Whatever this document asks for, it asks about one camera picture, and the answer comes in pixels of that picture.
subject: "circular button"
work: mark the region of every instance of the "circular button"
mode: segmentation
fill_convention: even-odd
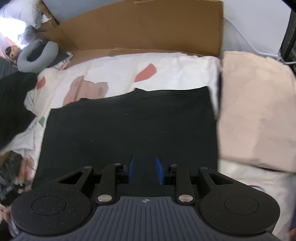
[[[103,194],[103,195],[98,196],[98,200],[100,202],[109,202],[112,200],[112,196],[107,195],[107,194]]]
[[[250,215],[259,208],[256,200],[246,196],[230,197],[224,204],[228,211],[238,215]]]
[[[187,194],[183,194],[181,196],[179,196],[179,200],[181,202],[191,202],[193,200],[193,197]]]
[[[52,216],[62,212],[66,208],[66,201],[57,196],[43,196],[35,200],[32,209],[42,216]]]

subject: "bed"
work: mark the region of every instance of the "bed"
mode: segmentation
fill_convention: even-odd
[[[16,136],[10,145],[2,150],[2,153],[12,150],[23,157],[32,158],[33,169],[30,172],[32,180],[38,167],[42,139],[50,110],[62,108],[79,100],[79,98],[76,100],[69,98],[70,89],[77,80],[81,83],[104,83],[105,91],[102,95],[95,96],[94,99],[122,95],[135,88],[154,91],[185,90],[209,86],[213,112],[216,115],[218,113],[219,72],[220,60],[218,58],[188,56],[183,53],[145,53],[102,57],[77,64],[63,71],[45,69],[38,76],[39,84],[34,90],[28,92],[25,100],[26,107],[36,115],[36,119],[24,133]],[[281,217],[274,234],[286,240],[295,202],[295,195],[290,193],[295,186],[295,176],[226,160],[220,160],[219,170],[270,194],[278,201],[281,207]]]

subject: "white pillow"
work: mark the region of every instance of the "white pillow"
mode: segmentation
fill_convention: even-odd
[[[0,17],[18,19],[34,28],[39,28],[42,21],[42,12],[37,6],[39,1],[11,0],[0,9]]]

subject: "cardboard box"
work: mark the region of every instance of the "cardboard box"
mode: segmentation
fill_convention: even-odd
[[[223,2],[125,0],[74,17],[43,37],[71,51],[74,63],[159,50],[219,56]]]
[[[44,4],[43,1],[39,1],[37,4],[38,8],[41,10],[41,12],[50,19],[51,25],[55,28],[59,25],[55,17],[52,15],[50,10],[47,8],[47,6]]]
[[[42,23],[40,28],[36,29],[36,32],[47,32],[49,31],[50,29],[53,29],[55,28],[54,25],[52,24],[52,19],[45,22],[45,23]]]

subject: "white cable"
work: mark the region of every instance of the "white cable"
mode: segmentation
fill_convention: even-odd
[[[272,57],[275,58],[276,60],[280,60],[283,64],[289,65],[289,64],[296,64],[296,61],[292,61],[292,62],[286,62],[284,61],[284,59],[282,58],[281,54],[271,54],[271,53],[264,53],[261,52],[259,50],[257,50],[245,37],[244,35],[238,30],[238,28],[227,18],[224,16],[224,19],[229,22],[234,29],[238,32],[238,34],[243,38],[244,41],[246,41],[246,43],[254,50],[254,52],[256,52],[259,55],[264,55],[264,56],[268,56],[268,57]]]

